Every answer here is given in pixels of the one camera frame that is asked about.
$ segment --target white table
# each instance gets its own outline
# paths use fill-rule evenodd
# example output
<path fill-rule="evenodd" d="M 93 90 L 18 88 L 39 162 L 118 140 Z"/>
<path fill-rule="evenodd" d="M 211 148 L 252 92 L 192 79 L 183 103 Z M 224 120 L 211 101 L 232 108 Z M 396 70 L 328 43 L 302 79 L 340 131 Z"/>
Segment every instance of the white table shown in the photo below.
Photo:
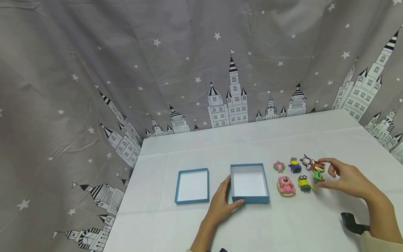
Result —
<path fill-rule="evenodd" d="M 341 212 L 369 224 L 363 201 L 319 188 L 291 198 L 276 189 L 272 164 L 303 154 L 335 157 L 356 165 L 395 205 L 403 229 L 403 167 L 344 110 L 331 110 L 231 127 L 147 138 L 110 233 L 105 252 L 186 251 L 208 203 L 174 203 L 180 170 L 209 168 L 210 198 L 230 164 L 264 164 L 270 204 L 245 205 L 218 229 L 212 252 L 358 251 L 359 237 L 342 227 Z M 303 169 L 285 175 L 297 185 Z M 326 173 L 325 179 L 331 179 Z"/>

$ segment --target box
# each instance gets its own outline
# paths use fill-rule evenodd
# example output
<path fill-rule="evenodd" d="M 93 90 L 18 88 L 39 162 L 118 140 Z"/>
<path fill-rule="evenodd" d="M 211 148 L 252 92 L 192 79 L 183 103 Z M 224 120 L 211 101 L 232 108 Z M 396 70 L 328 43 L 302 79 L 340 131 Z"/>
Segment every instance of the box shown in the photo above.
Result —
<path fill-rule="evenodd" d="M 232 201 L 244 199 L 245 204 L 268 204 L 269 188 L 263 164 L 231 165 Z"/>
<path fill-rule="evenodd" d="M 192 204 L 210 201 L 210 179 L 207 168 L 179 171 L 175 203 Z"/>

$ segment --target fabric backdrop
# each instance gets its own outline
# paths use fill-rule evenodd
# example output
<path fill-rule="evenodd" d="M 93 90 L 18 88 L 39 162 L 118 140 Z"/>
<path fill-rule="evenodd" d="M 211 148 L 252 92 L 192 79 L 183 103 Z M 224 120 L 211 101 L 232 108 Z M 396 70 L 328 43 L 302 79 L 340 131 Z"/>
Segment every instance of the fabric backdrop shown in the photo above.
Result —
<path fill-rule="evenodd" d="M 341 108 L 403 162 L 402 0 L 0 0 L 0 21 L 2 251 L 103 251 L 145 137 Z"/>

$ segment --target blue cartoon figure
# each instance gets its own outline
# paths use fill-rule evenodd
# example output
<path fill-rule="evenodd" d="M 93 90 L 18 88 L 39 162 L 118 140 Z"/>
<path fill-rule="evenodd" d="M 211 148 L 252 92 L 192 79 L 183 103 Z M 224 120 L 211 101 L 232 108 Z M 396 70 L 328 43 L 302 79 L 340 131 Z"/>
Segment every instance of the blue cartoon figure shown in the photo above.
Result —
<path fill-rule="evenodd" d="M 291 164 L 288 165 L 293 173 L 300 173 L 302 170 L 301 165 L 299 165 L 297 158 L 291 158 Z"/>
<path fill-rule="evenodd" d="M 301 161 L 302 164 L 305 165 L 305 169 L 307 170 L 312 169 L 312 159 L 308 158 L 305 154 L 304 157 L 301 158 L 299 161 Z"/>

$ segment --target hand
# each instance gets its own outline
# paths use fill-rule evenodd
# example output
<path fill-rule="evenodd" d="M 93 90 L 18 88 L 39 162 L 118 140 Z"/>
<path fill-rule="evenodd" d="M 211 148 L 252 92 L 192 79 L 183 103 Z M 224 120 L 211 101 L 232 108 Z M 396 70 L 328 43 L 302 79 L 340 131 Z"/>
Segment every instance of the hand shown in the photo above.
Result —
<path fill-rule="evenodd" d="M 338 175 L 339 181 L 319 182 L 318 187 L 330 188 L 342 191 L 353 197 L 368 200 L 371 197 L 383 195 L 383 193 L 369 181 L 357 167 L 345 164 L 335 158 L 321 158 L 319 162 L 330 163 L 328 173 L 333 178 Z"/>
<path fill-rule="evenodd" d="M 226 202 L 226 193 L 231 176 L 228 176 L 218 187 L 217 192 L 211 200 L 210 208 L 204 218 L 204 221 L 216 227 L 221 221 L 225 220 L 232 211 L 242 205 L 243 199 L 237 200 L 231 205 Z"/>

